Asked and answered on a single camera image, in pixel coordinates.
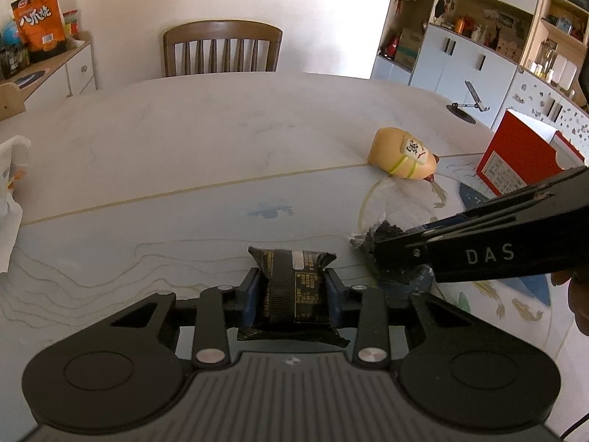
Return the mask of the person right hand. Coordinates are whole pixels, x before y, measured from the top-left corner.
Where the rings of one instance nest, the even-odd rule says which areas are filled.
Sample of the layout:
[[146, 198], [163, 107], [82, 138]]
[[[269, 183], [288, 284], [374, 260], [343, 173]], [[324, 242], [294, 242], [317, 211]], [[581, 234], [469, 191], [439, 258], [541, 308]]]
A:
[[589, 276], [587, 269], [557, 271], [551, 274], [554, 286], [568, 284], [568, 305], [581, 333], [589, 335]]

